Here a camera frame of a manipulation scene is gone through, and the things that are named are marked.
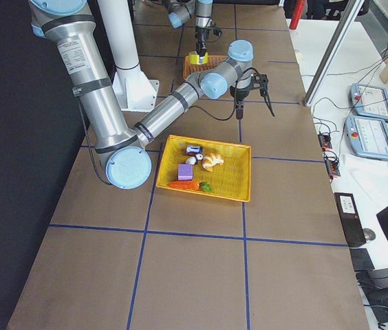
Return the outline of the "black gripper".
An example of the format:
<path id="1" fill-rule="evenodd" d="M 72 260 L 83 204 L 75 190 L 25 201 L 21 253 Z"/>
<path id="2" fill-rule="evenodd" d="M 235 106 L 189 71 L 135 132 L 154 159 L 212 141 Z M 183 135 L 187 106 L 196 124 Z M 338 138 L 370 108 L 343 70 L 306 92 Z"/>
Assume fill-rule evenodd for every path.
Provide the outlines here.
<path id="1" fill-rule="evenodd" d="M 253 83 L 249 80 L 243 82 L 235 81 L 230 86 L 230 94 L 235 103 L 235 115 L 237 120 L 241 120 L 244 116 L 244 99 L 252 91 Z"/>
<path id="2" fill-rule="evenodd" d="M 207 48 L 206 43 L 208 43 L 210 33 L 213 33 L 218 38 L 222 35 L 222 30 L 216 25 L 207 26 L 207 27 L 195 27 L 195 38 L 196 43 L 196 52 L 198 55 L 198 64 L 204 64 L 207 62 Z"/>

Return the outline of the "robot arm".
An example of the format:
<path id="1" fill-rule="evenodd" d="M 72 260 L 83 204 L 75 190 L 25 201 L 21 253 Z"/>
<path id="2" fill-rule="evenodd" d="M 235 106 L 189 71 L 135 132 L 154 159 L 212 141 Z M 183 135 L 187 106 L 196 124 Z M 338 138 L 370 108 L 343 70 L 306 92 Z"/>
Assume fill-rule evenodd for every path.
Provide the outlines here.
<path id="1" fill-rule="evenodd" d="M 212 32 L 218 38 L 221 37 L 221 28 L 213 19 L 213 0 L 197 0 L 180 2 L 163 0 L 162 5 L 168 12 L 168 18 L 174 28 L 179 28 L 190 19 L 195 18 L 196 48 L 188 55 L 188 61 L 192 65 L 205 65 L 208 63 L 207 43 Z"/>
<path id="2" fill-rule="evenodd" d="M 202 96 L 217 99 L 231 87 L 248 83 L 253 60 L 249 41 L 233 41 L 218 66 L 195 72 L 162 102 L 129 127 L 94 39 L 96 22 L 86 1 L 31 1 L 33 32 L 54 42 L 97 142 L 90 155 L 105 170 L 103 182 L 133 189 L 146 182 L 151 159 L 145 151 L 165 129 Z"/>

